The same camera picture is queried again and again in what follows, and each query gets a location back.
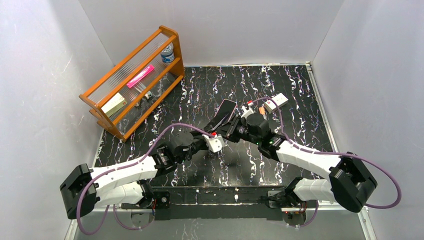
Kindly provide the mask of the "black phone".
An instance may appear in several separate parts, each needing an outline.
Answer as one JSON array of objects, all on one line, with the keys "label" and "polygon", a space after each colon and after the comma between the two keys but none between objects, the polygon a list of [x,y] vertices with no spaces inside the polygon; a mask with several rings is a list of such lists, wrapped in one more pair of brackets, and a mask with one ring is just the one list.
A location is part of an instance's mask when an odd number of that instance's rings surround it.
[{"label": "black phone", "polygon": [[221,135],[222,128],[233,118],[234,112],[218,111],[203,130],[211,135]]}]

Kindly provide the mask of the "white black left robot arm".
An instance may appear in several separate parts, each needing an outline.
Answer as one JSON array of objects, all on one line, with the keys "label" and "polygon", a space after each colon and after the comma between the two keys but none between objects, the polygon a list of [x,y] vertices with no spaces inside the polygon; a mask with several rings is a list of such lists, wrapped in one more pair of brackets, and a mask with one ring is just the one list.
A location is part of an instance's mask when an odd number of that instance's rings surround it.
[{"label": "white black left robot arm", "polygon": [[102,206],[140,204],[152,197],[148,180],[174,171],[199,151],[216,153],[222,148],[221,136],[194,128],[178,131],[169,141],[156,141],[133,160],[104,167],[77,165],[59,187],[67,218],[80,219]]}]

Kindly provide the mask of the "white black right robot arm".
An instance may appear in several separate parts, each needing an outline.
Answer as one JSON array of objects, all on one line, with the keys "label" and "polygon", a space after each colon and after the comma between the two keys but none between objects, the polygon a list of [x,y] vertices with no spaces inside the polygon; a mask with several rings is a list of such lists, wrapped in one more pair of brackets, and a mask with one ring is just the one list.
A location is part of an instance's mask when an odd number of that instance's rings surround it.
[{"label": "white black right robot arm", "polygon": [[259,152],[268,159],[296,165],[320,176],[319,179],[296,177],[281,197],[271,198],[273,201],[285,205],[329,201],[358,213],[378,186],[361,160],[296,145],[285,135],[273,132],[259,113],[244,118],[236,115],[218,132],[231,142],[244,140],[256,144]]}]

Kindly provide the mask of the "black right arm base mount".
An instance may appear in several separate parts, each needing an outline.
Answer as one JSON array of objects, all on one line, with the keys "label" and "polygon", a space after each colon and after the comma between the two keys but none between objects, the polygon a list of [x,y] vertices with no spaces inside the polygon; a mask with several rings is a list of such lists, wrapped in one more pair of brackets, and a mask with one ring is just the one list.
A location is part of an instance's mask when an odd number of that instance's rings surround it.
[{"label": "black right arm base mount", "polygon": [[270,209],[281,209],[292,206],[284,190],[269,190],[265,195],[261,195],[257,202],[265,204]]}]

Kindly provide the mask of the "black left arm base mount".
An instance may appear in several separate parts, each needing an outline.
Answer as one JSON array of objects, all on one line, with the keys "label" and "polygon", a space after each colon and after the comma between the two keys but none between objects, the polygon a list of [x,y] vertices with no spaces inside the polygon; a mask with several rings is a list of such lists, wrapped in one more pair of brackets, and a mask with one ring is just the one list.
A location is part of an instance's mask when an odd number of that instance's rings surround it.
[{"label": "black left arm base mount", "polygon": [[154,191],[153,193],[153,201],[151,204],[152,209],[168,209],[170,207],[170,197],[171,194],[169,191],[159,190]]}]

